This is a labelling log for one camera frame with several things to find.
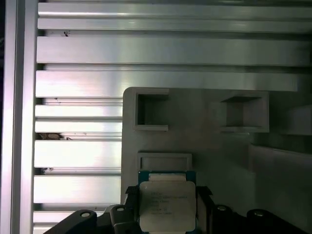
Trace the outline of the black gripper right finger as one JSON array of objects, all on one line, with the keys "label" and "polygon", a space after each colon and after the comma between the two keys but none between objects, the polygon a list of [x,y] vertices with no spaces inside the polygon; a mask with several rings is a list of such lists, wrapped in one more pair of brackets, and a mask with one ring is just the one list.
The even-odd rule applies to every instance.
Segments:
[{"label": "black gripper right finger", "polygon": [[262,209],[245,216],[223,204],[215,204],[208,187],[197,186],[198,234],[304,234],[305,231]]}]

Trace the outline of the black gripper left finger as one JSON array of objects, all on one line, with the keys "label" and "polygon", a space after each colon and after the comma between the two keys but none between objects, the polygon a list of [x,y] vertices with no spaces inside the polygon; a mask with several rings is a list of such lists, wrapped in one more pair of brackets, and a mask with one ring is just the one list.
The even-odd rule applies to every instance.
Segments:
[{"label": "black gripper left finger", "polygon": [[129,186],[123,204],[113,205],[98,215],[78,210],[57,224],[58,234],[139,234],[139,187]]}]

